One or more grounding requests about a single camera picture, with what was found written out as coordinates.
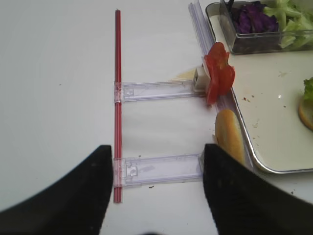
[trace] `lettuce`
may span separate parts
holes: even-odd
[[[304,99],[313,101],[313,77],[304,80]]]
[[[313,30],[313,15],[303,12],[291,0],[276,0],[276,6],[265,7],[263,12],[268,16],[275,16],[278,20],[280,31]],[[313,35],[284,36],[280,47],[300,48],[306,44],[313,43]]]

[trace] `plastic container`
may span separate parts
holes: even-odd
[[[251,4],[254,1],[237,1],[233,7]],[[261,1],[269,7],[274,6],[274,1]],[[231,16],[227,10],[226,3],[221,0],[220,4],[220,24],[225,35],[226,42],[232,54],[254,54],[265,52],[280,52],[280,51],[298,51],[298,50],[313,50],[313,43],[302,46],[290,45],[286,48],[279,46],[284,37],[307,37],[313,39],[313,30],[302,31],[285,31],[285,32],[269,32],[269,33],[253,33],[240,34],[236,32]]]

